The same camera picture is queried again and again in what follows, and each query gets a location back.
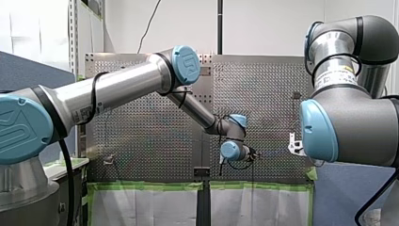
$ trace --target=blue joint cap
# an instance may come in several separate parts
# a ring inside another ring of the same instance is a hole
[[[220,147],[222,156],[230,161],[236,161],[240,157],[240,148],[233,141],[226,141]]]
[[[15,95],[0,95],[0,165],[37,156],[50,143],[53,130],[42,105]]]
[[[189,46],[178,45],[172,53],[173,70],[183,85],[191,85],[200,77],[200,60]]]
[[[231,114],[229,120],[235,123],[240,123],[241,126],[247,128],[247,117],[239,114]]]
[[[335,162],[338,159],[338,140],[324,108],[315,100],[300,105],[302,143],[307,156]]]

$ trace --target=robotic arm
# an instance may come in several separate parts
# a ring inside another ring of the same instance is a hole
[[[231,161],[249,159],[250,150],[243,144],[247,118],[218,119],[182,88],[199,76],[197,54],[190,47],[176,46],[149,55],[145,63],[58,89],[37,86],[0,95],[0,218],[9,225],[57,225],[58,184],[47,181],[39,153],[66,137],[75,125],[155,91],[172,100],[206,133],[227,136],[221,156]],[[41,211],[43,218],[18,217],[32,214],[39,204],[51,209]]]
[[[300,107],[306,155],[398,167],[399,101],[376,99],[398,57],[396,29],[382,18],[364,16],[315,24],[307,39],[314,93]]]
[[[0,165],[34,157],[48,144],[66,137],[76,124],[90,121],[94,113],[101,114],[154,91],[179,105],[206,133],[228,136],[221,148],[227,158],[245,159],[247,118],[230,115],[229,120],[219,121],[195,98],[186,95],[182,86],[195,83],[199,76],[196,53],[189,47],[177,46],[150,55],[147,62],[135,67],[99,74],[58,89],[38,86],[3,95],[0,122],[4,127],[0,128],[9,132],[0,134],[0,143],[4,144],[0,146]]]

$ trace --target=pegboard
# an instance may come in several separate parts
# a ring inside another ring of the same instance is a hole
[[[144,62],[146,55],[87,54],[87,75]],[[193,180],[193,122],[168,98],[152,93],[105,112],[87,128],[90,181]]]
[[[133,66],[145,57],[88,54],[86,75]],[[251,168],[234,170],[228,165],[219,176],[218,136],[204,134],[168,98],[153,93],[106,112],[88,125],[88,179],[193,181],[194,167],[210,167],[211,180],[307,183],[305,170],[309,162],[287,150],[289,133],[295,131],[299,135],[299,104],[311,94],[303,58],[210,55],[199,58],[201,77],[192,86],[193,95],[217,115],[247,115],[246,144],[262,153],[254,164],[253,178]],[[294,92],[301,94],[300,99],[293,100]]]
[[[311,94],[303,58],[215,56],[213,77],[214,112],[246,115],[245,143],[262,155],[246,170],[225,165],[219,176],[219,142],[218,137],[212,137],[211,179],[306,182],[308,160],[287,150],[290,132],[294,131],[300,139],[297,112],[300,102]],[[300,93],[299,99],[294,98],[294,92]],[[247,163],[231,164],[243,168]]]

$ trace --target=blue wall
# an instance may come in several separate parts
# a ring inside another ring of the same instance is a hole
[[[352,164],[325,164],[317,169],[313,226],[356,225],[355,214],[388,180],[391,168]],[[385,196],[370,209],[380,208]]]

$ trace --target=wire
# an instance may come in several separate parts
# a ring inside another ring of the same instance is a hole
[[[234,169],[234,170],[246,170],[246,169],[248,169],[250,166],[253,165],[253,162],[254,162],[254,161],[250,161],[249,164],[247,164],[246,166],[244,166],[244,167],[242,167],[242,168],[237,168],[237,167],[233,166],[229,160],[227,160],[227,164],[229,164],[229,166],[230,166],[232,169]]]
[[[100,79],[101,76],[103,76],[104,74],[107,74],[107,73],[108,72],[97,73],[94,76],[93,83],[91,86],[91,110],[88,115],[88,119],[86,121],[78,123],[77,125],[84,125],[84,124],[91,122],[93,120],[94,116],[96,115],[96,108],[97,108],[96,85],[97,85],[97,81]]]
[[[61,148],[61,152],[64,155],[65,166],[67,168],[67,177],[68,177],[68,216],[67,216],[67,226],[73,225],[74,219],[74,180],[73,180],[73,169],[70,153],[68,152],[68,147],[65,143],[64,139],[61,139],[59,142],[59,146]]]
[[[399,100],[399,95],[388,95],[388,96],[380,97],[379,99],[391,99],[391,98]]]
[[[143,45],[144,38],[146,38],[147,33],[149,32],[149,29],[150,29],[150,25],[151,25],[153,16],[155,16],[156,10],[158,9],[158,6],[159,6],[160,3],[161,3],[161,0],[158,0],[158,2],[156,3],[155,9],[153,10],[152,16],[151,16],[151,18],[150,18],[150,20],[149,20],[149,23],[147,24],[146,32],[144,32],[143,37],[141,37],[140,45],[138,46],[138,50],[137,50],[137,53],[138,53],[138,54],[140,53],[141,46]]]
[[[0,94],[2,94],[2,93],[11,93],[13,91],[15,91],[15,90],[0,90]]]
[[[361,72],[361,60],[360,60],[360,58],[358,56],[355,56],[353,54],[348,54],[348,53],[340,53],[340,54],[329,55],[329,56],[324,57],[322,60],[320,60],[316,64],[316,66],[314,66],[313,72],[311,74],[311,82],[313,83],[313,86],[314,86],[314,77],[316,75],[317,70],[320,68],[320,66],[323,63],[325,63],[326,61],[328,61],[328,60],[330,60],[330,59],[332,59],[334,57],[351,57],[351,58],[355,59],[356,62],[358,63],[358,65],[359,65],[358,71],[356,72],[355,76],[358,76],[360,74],[360,72]]]
[[[309,28],[309,31],[308,31],[308,34],[306,35],[306,37],[305,37],[305,49],[304,49],[304,55],[305,55],[305,57],[304,57],[304,59],[305,59],[305,70],[306,70],[306,72],[309,74],[309,75],[311,75],[311,71],[309,70],[309,67],[308,67],[308,59],[309,59],[309,48],[310,48],[310,42],[309,42],[309,40],[311,39],[311,33],[312,33],[312,31],[313,31],[313,29],[317,26],[317,25],[319,25],[319,24],[322,24],[323,22],[313,22],[313,24],[311,24],[311,27]]]
[[[388,179],[388,181],[381,187],[379,190],[374,194],[374,196],[367,201],[356,213],[355,215],[355,222],[358,226],[361,226],[359,219],[360,216],[376,201],[382,194],[392,185],[392,183],[398,178],[399,176],[399,169],[393,173],[393,175]]]

